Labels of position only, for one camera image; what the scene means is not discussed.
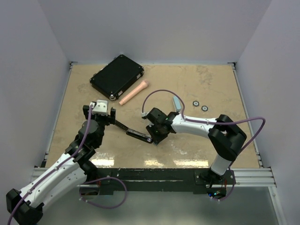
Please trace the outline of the black stapler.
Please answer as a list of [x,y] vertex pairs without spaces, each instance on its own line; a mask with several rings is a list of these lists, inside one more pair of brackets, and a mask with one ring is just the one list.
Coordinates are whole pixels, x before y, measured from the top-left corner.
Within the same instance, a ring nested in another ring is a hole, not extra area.
[[138,132],[136,130],[133,130],[131,128],[128,128],[126,125],[122,124],[121,122],[119,122],[117,120],[115,121],[115,125],[118,128],[120,128],[121,130],[123,130],[126,133],[126,135],[128,135],[130,137],[136,138],[136,139],[141,140],[146,143],[153,143],[153,139],[150,135],[147,135],[147,134]]

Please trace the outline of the blue white stapler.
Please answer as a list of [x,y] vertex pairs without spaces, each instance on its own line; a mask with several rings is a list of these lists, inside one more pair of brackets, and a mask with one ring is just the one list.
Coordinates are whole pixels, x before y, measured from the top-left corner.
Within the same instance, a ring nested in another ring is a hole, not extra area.
[[181,109],[182,109],[182,108],[181,108],[180,100],[179,100],[176,96],[173,96],[172,102],[173,102],[175,111],[176,111],[176,112],[180,112]]

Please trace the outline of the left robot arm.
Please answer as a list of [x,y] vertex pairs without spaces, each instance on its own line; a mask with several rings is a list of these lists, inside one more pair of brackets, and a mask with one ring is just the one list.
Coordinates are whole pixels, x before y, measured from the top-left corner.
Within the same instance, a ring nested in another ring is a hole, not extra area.
[[98,100],[85,105],[83,111],[86,121],[59,159],[27,186],[6,194],[8,224],[15,220],[20,225],[35,225],[71,189],[96,181],[97,168],[90,158],[102,144],[105,127],[115,123],[116,110]]

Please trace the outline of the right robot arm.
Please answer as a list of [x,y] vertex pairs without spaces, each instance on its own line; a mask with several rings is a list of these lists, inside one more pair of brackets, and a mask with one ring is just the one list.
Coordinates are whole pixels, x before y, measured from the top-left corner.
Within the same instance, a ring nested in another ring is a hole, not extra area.
[[209,179],[220,184],[225,179],[225,172],[242,151],[247,135],[227,115],[218,118],[203,119],[170,112],[168,115],[158,108],[142,114],[149,122],[146,127],[154,144],[162,142],[170,133],[191,134],[211,141],[217,156],[210,166]]

